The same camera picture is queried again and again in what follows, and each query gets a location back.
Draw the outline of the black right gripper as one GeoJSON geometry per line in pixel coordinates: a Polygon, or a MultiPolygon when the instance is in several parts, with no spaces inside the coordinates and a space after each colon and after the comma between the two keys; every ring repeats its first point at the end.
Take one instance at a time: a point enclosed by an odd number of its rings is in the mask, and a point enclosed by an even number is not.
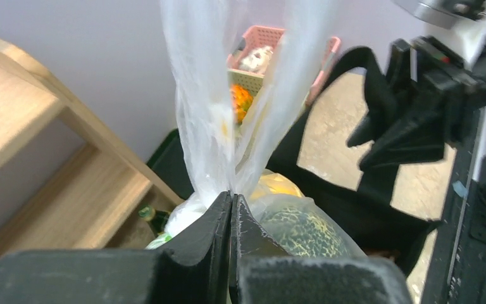
{"type": "Polygon", "coordinates": [[[399,39],[394,48],[390,76],[370,48],[356,49],[368,113],[348,144],[371,142],[359,161],[364,171],[443,159],[445,146],[461,144],[474,112],[486,106],[486,40],[471,68],[433,37],[399,39]]]}

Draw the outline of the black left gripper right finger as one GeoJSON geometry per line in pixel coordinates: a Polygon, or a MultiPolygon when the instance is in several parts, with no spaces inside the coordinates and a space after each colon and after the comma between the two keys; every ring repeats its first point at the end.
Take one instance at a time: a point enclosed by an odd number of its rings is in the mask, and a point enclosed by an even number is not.
{"type": "Polygon", "coordinates": [[[231,293],[237,303],[412,303],[406,278],[384,258],[290,256],[232,201],[231,293]]]}

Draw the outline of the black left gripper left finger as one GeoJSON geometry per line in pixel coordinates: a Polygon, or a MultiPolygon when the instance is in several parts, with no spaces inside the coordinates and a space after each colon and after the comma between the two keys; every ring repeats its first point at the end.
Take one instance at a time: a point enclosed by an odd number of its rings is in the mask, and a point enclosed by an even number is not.
{"type": "Polygon", "coordinates": [[[30,250],[0,259],[0,303],[225,303],[233,196],[154,250],[30,250]]]}

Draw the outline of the black fabric tote bag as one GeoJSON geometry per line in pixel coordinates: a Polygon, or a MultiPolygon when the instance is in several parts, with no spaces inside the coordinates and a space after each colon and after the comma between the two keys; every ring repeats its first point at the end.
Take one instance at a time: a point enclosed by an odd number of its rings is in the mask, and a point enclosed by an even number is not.
{"type": "Polygon", "coordinates": [[[329,183],[297,165],[311,108],[290,128],[267,167],[299,186],[362,249],[395,253],[396,265],[409,275],[439,221],[414,217],[390,202],[400,165],[443,159],[441,110],[412,80],[411,47],[404,40],[392,44],[387,73],[382,73],[370,48],[354,47],[336,62],[325,86],[354,68],[366,70],[363,92],[368,114],[347,145],[372,143],[359,163],[363,178],[357,190],[329,183]]]}

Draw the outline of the clear plastic grocery bag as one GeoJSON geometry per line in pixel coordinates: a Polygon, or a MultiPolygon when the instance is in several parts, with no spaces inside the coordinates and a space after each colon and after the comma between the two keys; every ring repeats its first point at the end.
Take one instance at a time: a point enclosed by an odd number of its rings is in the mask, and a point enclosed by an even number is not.
{"type": "Polygon", "coordinates": [[[304,108],[321,67],[337,1],[289,1],[287,28],[265,84],[241,124],[235,122],[227,56],[245,1],[162,1],[163,32],[176,82],[175,107],[187,173],[194,189],[172,211],[156,249],[202,217],[223,191],[241,194],[261,224],[268,212],[295,206],[330,219],[352,252],[363,250],[313,199],[269,194],[252,200],[273,151],[304,108]]]}

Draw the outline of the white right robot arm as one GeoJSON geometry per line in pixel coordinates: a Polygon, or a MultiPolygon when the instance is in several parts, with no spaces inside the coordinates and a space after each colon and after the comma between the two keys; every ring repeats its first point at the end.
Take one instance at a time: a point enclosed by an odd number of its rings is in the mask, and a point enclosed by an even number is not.
{"type": "Polygon", "coordinates": [[[436,162],[446,146],[473,131],[475,112],[486,106],[486,1],[399,1],[425,22],[423,36],[394,41],[387,73],[373,51],[355,47],[335,67],[340,75],[364,68],[367,114],[347,140],[371,143],[363,171],[436,162]]]}

